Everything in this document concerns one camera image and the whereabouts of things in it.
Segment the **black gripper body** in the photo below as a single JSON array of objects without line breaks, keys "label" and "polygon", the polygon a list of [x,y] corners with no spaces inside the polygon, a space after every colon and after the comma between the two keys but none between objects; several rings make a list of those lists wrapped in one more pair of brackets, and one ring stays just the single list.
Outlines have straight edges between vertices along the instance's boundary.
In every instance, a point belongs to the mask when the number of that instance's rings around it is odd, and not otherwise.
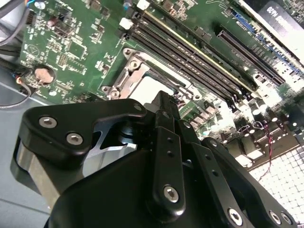
[{"label": "black gripper body", "polygon": [[[154,173],[161,177],[183,171],[186,209],[162,223],[151,214]],[[69,187],[57,200],[50,228],[220,228],[221,219],[210,192],[194,170],[172,152],[132,152]]]}]

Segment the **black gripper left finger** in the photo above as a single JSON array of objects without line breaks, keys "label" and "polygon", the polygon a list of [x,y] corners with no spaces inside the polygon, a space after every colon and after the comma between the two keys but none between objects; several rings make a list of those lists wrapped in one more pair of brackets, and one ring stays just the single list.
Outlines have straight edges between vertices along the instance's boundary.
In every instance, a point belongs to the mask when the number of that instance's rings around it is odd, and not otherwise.
[{"label": "black gripper left finger", "polygon": [[[15,178],[43,196],[52,212],[73,184],[136,151],[172,151],[181,158],[176,100],[160,91],[150,104],[119,99],[28,109],[13,162]],[[151,214],[180,216],[186,208],[183,171],[154,173]]]}]

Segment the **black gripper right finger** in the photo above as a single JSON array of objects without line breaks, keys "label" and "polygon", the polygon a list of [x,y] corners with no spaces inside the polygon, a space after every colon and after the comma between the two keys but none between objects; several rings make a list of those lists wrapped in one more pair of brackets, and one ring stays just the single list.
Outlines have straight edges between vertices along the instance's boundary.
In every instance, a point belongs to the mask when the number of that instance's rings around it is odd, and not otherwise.
[{"label": "black gripper right finger", "polygon": [[242,167],[228,150],[193,127],[175,123],[182,158],[190,160],[194,188],[188,192],[208,228],[295,228],[292,215]]}]

